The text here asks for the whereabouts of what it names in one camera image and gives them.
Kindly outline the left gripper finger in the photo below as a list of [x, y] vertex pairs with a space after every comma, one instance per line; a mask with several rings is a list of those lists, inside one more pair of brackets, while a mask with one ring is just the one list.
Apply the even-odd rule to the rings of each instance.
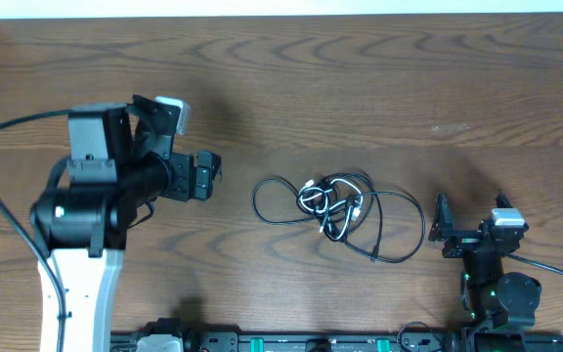
[[213, 182], [221, 171], [222, 158], [210, 151], [197, 152], [197, 179]]
[[213, 178], [212, 172], [207, 167], [198, 166], [195, 172], [194, 198], [208, 200], [212, 195]]

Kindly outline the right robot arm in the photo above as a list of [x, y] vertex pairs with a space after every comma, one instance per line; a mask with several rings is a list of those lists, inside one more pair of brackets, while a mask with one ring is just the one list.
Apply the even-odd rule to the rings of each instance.
[[460, 293], [472, 322], [447, 334], [446, 351], [525, 352], [526, 330], [536, 321], [541, 284], [505, 272], [502, 258], [520, 248], [529, 230], [520, 211], [498, 194], [488, 218], [474, 230], [458, 230], [448, 199], [439, 194], [429, 240], [441, 242], [445, 258], [463, 261]]

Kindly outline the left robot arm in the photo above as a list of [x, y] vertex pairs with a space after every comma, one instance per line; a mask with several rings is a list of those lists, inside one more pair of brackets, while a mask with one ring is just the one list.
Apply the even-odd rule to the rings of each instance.
[[158, 198], [207, 200], [221, 169], [208, 151], [176, 154], [190, 107], [174, 98], [73, 108], [70, 154], [31, 207], [39, 249], [43, 351], [107, 351], [128, 230]]

